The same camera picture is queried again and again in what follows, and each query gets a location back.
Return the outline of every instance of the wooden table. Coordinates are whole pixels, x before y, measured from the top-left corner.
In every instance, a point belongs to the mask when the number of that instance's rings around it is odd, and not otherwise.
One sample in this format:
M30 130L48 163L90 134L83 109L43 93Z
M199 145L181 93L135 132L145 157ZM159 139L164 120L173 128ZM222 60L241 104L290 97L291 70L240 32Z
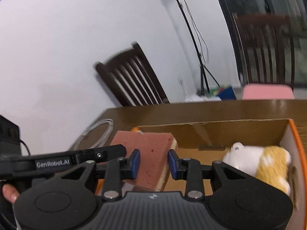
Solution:
M110 143L118 130L129 131L135 126L142 125L292 118L307 153L307 100L229 100L124 107L109 109L97 120L105 118L114 120L114 130L106 144ZM93 145L105 129L106 126L102 125L93 130L81 142L79 149Z

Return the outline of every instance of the black device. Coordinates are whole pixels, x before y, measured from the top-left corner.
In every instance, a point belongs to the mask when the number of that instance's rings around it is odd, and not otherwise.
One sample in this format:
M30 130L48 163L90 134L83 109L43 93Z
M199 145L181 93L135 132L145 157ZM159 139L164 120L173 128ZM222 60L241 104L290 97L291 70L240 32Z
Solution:
M19 127L0 115L0 158L21 156Z
M22 230L281 230L292 215L282 191L221 161L212 166L168 152L172 178L186 180L181 192L127 192L121 180L136 178L139 150L106 165L84 162L28 189L14 204ZM102 195L95 196L97 179ZM203 179L213 195L205 196Z
M36 178L51 178L88 160L102 163L124 157L126 148L119 145L87 150L65 151L34 156L11 156L0 159L0 191L4 184L14 185L20 193L30 188ZM12 205L0 193L0 230L16 229Z

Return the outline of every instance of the black cable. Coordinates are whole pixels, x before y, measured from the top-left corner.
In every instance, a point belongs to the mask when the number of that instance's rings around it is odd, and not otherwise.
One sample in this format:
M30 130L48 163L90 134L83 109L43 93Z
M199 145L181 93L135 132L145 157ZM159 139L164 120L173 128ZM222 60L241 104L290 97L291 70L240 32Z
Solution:
M193 35L193 32L192 32L192 29L190 27L190 24L188 22L188 19L185 15L185 12L183 11L183 8L180 4L180 1L179 0L176 0L178 6L179 6L179 9L182 13L182 16L183 18L185 19L185 23L187 24L187 27L188 27L188 30L190 32L190 35L191 35L191 38L192 38L192 41L193 41L193 44L194 44L194 47L195 47L195 50L196 50L196 53L197 53L197 57L198 57L198 60L199 60L199 63L200 63L200 67L201 67L201 72L203 73L204 75L204 79L205 79L205 82L206 82L206 87L207 87L207 91L210 92L210 89L209 89L209 85L208 85L208 80L207 80L207 77L206 77L206 74L205 74L205 70L204 70L204 65L203 65L203 62L201 60L201 55L198 51L198 48L197 48L197 44L196 44L196 41L195 41L195 38L194 38L194 35ZM201 78L201 87L202 87L202 90L201 90L201 94L204 95L204 90L203 90L203 87L204 87L204 81L203 79Z
M203 59L204 59L204 62L206 63L205 58L204 58L204 53L203 53L202 44L201 44L201 41L200 41L199 37L200 37L200 38L202 39L202 41L204 42L204 44L205 44L205 46L206 46L206 49L207 49L207 53L209 53L207 44L206 44L204 38L202 37L201 33L199 32L199 30L198 30L198 28L197 28L197 26L196 26L196 23L195 23L195 21L194 21L194 19L193 19L193 17L192 17L190 8L189 8L189 6L188 6L186 0L184 0L184 2L185 2L185 6L187 7L188 13L189 13L189 15L190 15L190 17L191 17L192 25L193 25L193 28L194 28L194 30L195 30L195 32L196 32L196 35L197 35L199 44L200 44L200 46L201 46L201 54L202 54L202 57L203 57ZM206 71L210 74L210 76L212 77L212 79L215 81L215 83L217 84L217 86L220 87L220 84L217 82L217 80L216 80L215 77L211 74L211 72L208 70L208 68L207 68L205 65L203 65L203 66L204 66L204 68L206 69Z
M26 143L24 141L22 141L21 139L19 141L25 146L25 148L27 149L27 152L28 152L28 154L30 156L31 153L30 153L30 150L29 150L28 146L26 145Z

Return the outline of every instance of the white plush toy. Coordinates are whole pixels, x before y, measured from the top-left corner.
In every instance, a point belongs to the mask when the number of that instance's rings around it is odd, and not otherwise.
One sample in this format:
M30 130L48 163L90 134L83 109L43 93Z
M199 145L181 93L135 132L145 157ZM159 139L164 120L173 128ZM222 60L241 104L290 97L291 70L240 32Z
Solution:
M235 143L223 162L290 195L291 189L286 179L291 155L281 147Z

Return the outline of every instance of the cardboard box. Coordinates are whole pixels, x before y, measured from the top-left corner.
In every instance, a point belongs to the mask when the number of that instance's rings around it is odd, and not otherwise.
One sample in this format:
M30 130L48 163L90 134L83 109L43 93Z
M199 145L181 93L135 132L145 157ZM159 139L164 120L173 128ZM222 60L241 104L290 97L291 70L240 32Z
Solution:
M292 158L288 182L291 186L291 200L294 205L287 230L305 230L307 162L303 145L293 120L235 120L219 122L196 122L173 125L139 126L144 132L170 132L177 140L180 158L190 157L202 164L211 165L222 160L227 149L235 142L244 145L285 148ZM185 181L171 177L165 191L185 191ZM212 194L210 181L204 180L205 194Z

